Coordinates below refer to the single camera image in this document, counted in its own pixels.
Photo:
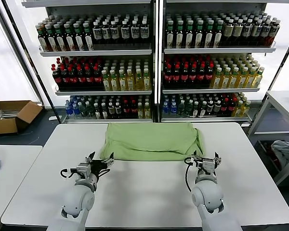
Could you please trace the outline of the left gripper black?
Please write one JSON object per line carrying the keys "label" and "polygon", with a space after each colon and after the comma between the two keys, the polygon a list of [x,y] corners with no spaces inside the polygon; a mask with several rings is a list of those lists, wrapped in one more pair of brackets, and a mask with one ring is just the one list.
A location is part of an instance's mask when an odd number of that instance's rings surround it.
{"label": "left gripper black", "polygon": [[85,160],[87,163],[91,163],[91,173],[97,178],[100,178],[110,171],[108,166],[111,166],[114,163],[114,153],[111,153],[105,160],[93,160],[94,155],[95,152],[92,152],[89,156],[85,157]]}

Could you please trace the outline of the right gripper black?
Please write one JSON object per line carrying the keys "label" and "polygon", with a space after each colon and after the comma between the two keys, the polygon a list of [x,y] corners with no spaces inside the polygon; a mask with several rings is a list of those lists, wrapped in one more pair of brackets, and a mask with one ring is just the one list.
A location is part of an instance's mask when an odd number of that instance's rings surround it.
{"label": "right gripper black", "polygon": [[[218,167],[222,161],[222,159],[219,157],[217,152],[215,152],[213,160],[215,162],[216,167]],[[191,165],[193,165],[194,162],[196,164],[196,167],[202,167],[202,158],[197,158],[197,151],[194,151],[193,154],[191,155],[191,160],[190,160]]]}

